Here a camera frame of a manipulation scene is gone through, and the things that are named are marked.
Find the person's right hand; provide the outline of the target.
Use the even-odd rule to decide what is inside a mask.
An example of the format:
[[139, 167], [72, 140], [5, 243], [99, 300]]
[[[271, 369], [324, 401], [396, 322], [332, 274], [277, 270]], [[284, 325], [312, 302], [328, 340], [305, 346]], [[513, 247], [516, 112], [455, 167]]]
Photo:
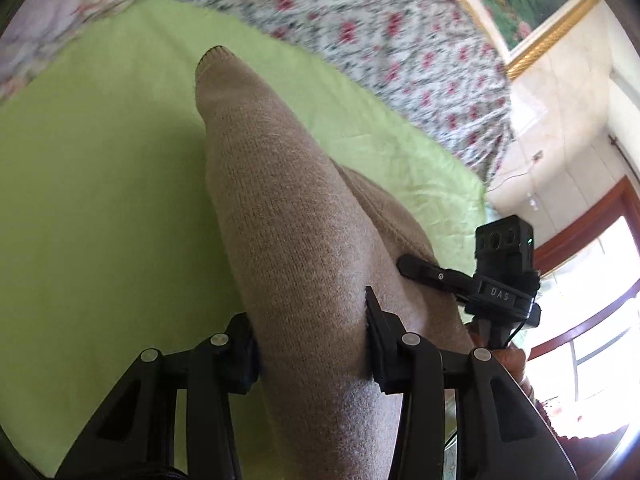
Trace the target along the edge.
[[[475, 347], [487, 348], [486, 341], [484, 341], [484, 339], [480, 336], [480, 329], [478, 328], [476, 323], [466, 323], [465, 327]], [[508, 348], [494, 350], [492, 354], [510, 373], [512, 378], [518, 383], [529, 400], [535, 402], [534, 389], [526, 375], [525, 370], [527, 362], [526, 353], [517, 346], [514, 346], [514, 344], [510, 344]]]

